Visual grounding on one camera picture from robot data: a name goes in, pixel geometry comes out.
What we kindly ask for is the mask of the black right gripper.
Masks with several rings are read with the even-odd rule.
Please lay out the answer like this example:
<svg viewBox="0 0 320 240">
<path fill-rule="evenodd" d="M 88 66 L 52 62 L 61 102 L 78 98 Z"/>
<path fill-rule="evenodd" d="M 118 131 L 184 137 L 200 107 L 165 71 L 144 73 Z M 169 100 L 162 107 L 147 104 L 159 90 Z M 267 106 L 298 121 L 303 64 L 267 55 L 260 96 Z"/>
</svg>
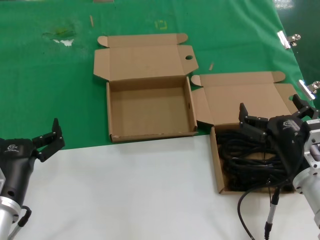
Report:
<svg viewBox="0 0 320 240">
<path fill-rule="evenodd" d="M 319 119 L 320 111 L 312 107 L 308 101 L 294 94 L 292 102 L 297 111 L 291 116 L 276 116 L 269 120 L 264 117 L 251 116 L 242 102 L 239 105 L 240 132 L 249 138 L 265 143 L 268 139 L 276 150 L 290 177 L 295 177 L 302 171 L 304 145 L 307 133 L 302 130 L 304 117 L 311 120 Z"/>
</svg>

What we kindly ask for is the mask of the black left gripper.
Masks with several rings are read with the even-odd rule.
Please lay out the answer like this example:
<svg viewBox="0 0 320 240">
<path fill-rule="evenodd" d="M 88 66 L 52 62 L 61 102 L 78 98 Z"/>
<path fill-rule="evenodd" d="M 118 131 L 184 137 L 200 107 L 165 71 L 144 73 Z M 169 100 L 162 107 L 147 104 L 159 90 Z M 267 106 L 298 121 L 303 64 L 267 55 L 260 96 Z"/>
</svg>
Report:
<svg viewBox="0 0 320 240">
<path fill-rule="evenodd" d="M 65 146 L 59 120 L 54 118 L 51 132 L 32 139 L 0 140 L 0 169 L 5 181 L 0 195 L 23 204 L 36 157 L 43 163 Z"/>
</svg>

